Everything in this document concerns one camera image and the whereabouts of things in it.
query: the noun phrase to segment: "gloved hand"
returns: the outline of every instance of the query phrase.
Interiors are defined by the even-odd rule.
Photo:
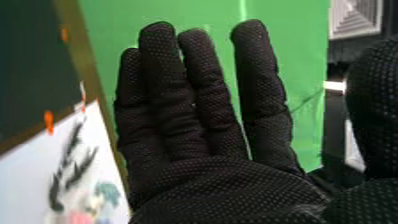
[[[236,26],[230,39],[252,161],[205,32],[175,37],[170,24],[154,23],[138,49],[122,53],[113,111],[131,223],[325,223],[342,209],[325,210],[289,148],[285,93],[257,20]]]

